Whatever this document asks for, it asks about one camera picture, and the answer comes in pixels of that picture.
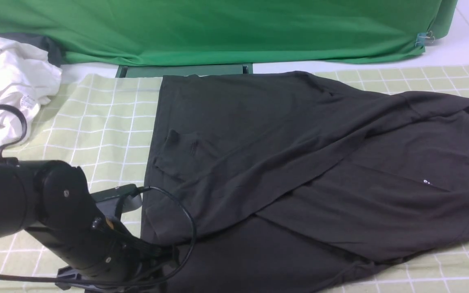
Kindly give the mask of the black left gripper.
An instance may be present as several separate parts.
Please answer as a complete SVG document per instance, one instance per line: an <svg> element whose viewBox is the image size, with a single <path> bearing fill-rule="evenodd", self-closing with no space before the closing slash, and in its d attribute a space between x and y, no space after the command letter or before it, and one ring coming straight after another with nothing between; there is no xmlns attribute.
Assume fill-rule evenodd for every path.
<svg viewBox="0 0 469 293"><path fill-rule="evenodd" d="M63 291L73 287L85 291L119 291L124 286L103 286L101 282L152 281L163 276L165 265L180 265L176 247L150 245L149 250L140 250L92 228L62 231L36 224L26 232L67 264L57 273L57 278L65 282L55 283ZM75 284L81 280L88 280L89 284Z"/></svg>

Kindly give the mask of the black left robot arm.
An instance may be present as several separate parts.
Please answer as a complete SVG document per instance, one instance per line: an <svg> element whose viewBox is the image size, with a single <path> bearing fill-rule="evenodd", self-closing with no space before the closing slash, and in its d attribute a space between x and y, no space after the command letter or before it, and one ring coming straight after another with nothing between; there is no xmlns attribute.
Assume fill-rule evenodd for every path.
<svg viewBox="0 0 469 293"><path fill-rule="evenodd" d="M173 246L147 243L121 222L141 205L134 184L91 194L80 167L62 161L0 164L0 238L28 232L67 267L55 283L86 293L164 292L163 267L179 265Z"/></svg>

